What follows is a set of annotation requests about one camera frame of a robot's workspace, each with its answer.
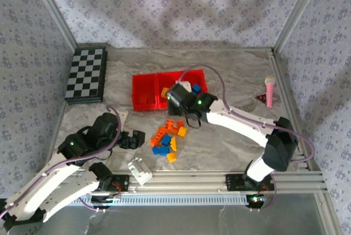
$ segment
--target floral wallpaper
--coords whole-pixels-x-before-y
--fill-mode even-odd
[[[311,0],[281,51],[303,133],[351,234],[351,0]]]
[[[271,47],[296,0],[55,0],[78,43]]]
[[[44,165],[72,50],[41,0],[0,0],[0,197]]]

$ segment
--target red tray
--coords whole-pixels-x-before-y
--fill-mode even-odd
[[[132,81],[134,110],[167,109],[167,99],[161,98],[162,89],[170,88],[182,73],[183,71],[175,71],[134,75]],[[190,70],[185,74],[183,81],[189,81],[191,86],[198,84],[203,92],[207,92],[205,75],[202,69]]]

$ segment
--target chessboard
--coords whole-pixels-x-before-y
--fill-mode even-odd
[[[75,50],[65,95],[68,104],[103,101],[106,61],[106,47]]]

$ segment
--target red triangle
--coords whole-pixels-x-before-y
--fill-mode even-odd
[[[258,99],[260,102],[262,102],[262,103],[264,103],[264,104],[267,103],[267,99],[266,99],[266,95],[265,95],[265,94],[256,96],[255,98]]]

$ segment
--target cable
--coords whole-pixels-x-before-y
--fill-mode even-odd
[[[119,194],[119,196],[120,196],[120,200],[122,199],[122,187],[120,186],[120,184],[118,184],[118,183],[112,183],[112,185],[113,186],[115,186],[115,187],[117,187],[118,188],[118,194]]]
[[[98,158],[98,157],[96,157],[96,159],[98,159],[98,160],[100,160],[100,161],[106,161],[106,160],[108,160],[108,158],[110,158],[110,157],[111,157],[112,152],[113,152],[113,149],[110,149],[110,154],[109,154],[109,156],[108,156],[108,157],[106,157],[106,158]]]
[[[22,195],[20,195],[18,197],[18,199],[16,199],[13,203],[11,203],[10,206],[8,206],[3,212],[0,213],[0,219],[3,218],[4,215],[6,215],[6,213],[8,213],[13,207],[14,205],[17,205],[27,194],[29,194],[35,187],[37,187],[39,185],[39,183],[45,178],[47,177],[51,172],[53,172],[55,169],[57,169],[59,166],[67,164],[67,163],[72,163],[72,162],[76,162],[76,161],[82,161],[82,160],[89,160],[89,159],[93,159],[96,158],[98,155],[102,154],[103,152],[109,150],[110,148],[112,148],[114,146],[114,144],[117,142],[120,134],[121,134],[121,118],[118,114],[118,112],[116,111],[115,108],[110,107],[110,106],[106,106],[106,109],[111,112],[113,111],[117,117],[117,121],[118,121],[118,128],[117,128],[117,134],[115,136],[115,138],[113,139],[113,141],[106,146],[104,149],[97,151],[96,153],[93,154],[89,154],[89,155],[85,155],[79,158],[72,158],[72,159],[67,159],[65,161],[61,161],[55,165],[53,165],[52,167],[50,167],[45,173],[43,173],[38,179],[36,179],[34,181],[34,183],[32,185],[29,186],[29,188],[24,191],[22,193]]]
[[[261,191],[262,191],[262,187],[265,187],[265,188],[266,188],[266,190],[268,191],[267,198],[269,198],[269,195],[270,195],[269,188],[268,188],[268,186],[267,186],[265,183],[262,183],[262,184],[261,184],[261,188],[260,188],[260,190],[259,190],[259,192],[257,193],[257,195],[256,195],[256,196],[258,196],[258,195],[261,193]]]
[[[79,198],[79,200],[82,202],[82,204],[83,204],[86,208],[88,208],[88,209],[90,209],[90,210],[94,210],[94,211],[99,212],[99,209],[95,209],[95,208],[93,208],[92,206],[88,205],[87,203],[84,202],[84,200],[83,200],[82,198]]]
[[[274,176],[273,174],[270,174],[270,177],[272,178],[273,180],[273,186],[274,186],[274,194],[273,194],[273,197],[272,197],[272,200],[269,202],[269,204],[267,206],[265,206],[264,208],[267,208],[268,206],[271,206],[273,204],[273,202],[275,201],[275,198],[276,198],[276,182],[275,182],[275,179],[274,179]]]
[[[229,104],[227,103],[227,100],[225,98],[225,84],[224,84],[224,80],[222,78],[222,76],[220,75],[220,73],[213,67],[209,66],[209,65],[206,65],[206,64],[197,64],[197,65],[194,65],[194,66],[191,66],[190,68],[184,70],[184,72],[181,74],[180,78],[177,80],[177,83],[179,83],[183,77],[185,76],[185,74],[191,70],[191,69],[194,69],[194,68],[197,68],[199,66],[204,66],[206,68],[209,68],[211,70],[213,70],[217,76],[219,77],[220,79],[220,82],[222,83],[222,87],[223,87],[223,95],[222,95],[222,98],[223,98],[223,103],[226,107],[226,109],[228,110],[228,112],[231,114],[231,115],[234,115],[236,117],[238,117],[239,119],[241,120],[244,120],[244,121],[247,121],[247,122],[250,122],[251,124],[254,124],[254,125],[257,125],[257,126],[261,126],[261,127],[268,127],[268,128],[271,128],[271,129],[276,129],[276,130],[280,130],[280,131],[284,131],[284,132],[287,132],[287,133],[290,133],[292,135],[295,135],[296,137],[304,140],[305,142],[307,142],[309,144],[309,146],[311,147],[311,154],[310,156],[306,157],[306,158],[303,158],[303,159],[299,159],[299,160],[293,160],[294,162],[296,163],[299,163],[299,162],[306,162],[306,161],[309,161],[310,159],[312,159],[315,155],[315,148],[314,148],[314,145],[313,143],[305,136],[301,135],[300,133],[298,132],[295,132],[293,130],[289,130],[289,129],[286,129],[286,128],[283,128],[283,127],[280,127],[280,126],[276,126],[276,125],[271,125],[271,124],[266,124],[265,122],[260,122],[260,121],[256,121],[256,120],[253,120],[253,119],[250,119],[250,118],[247,118],[245,116],[242,116],[241,114],[235,112],[232,110],[232,108],[229,106]]]

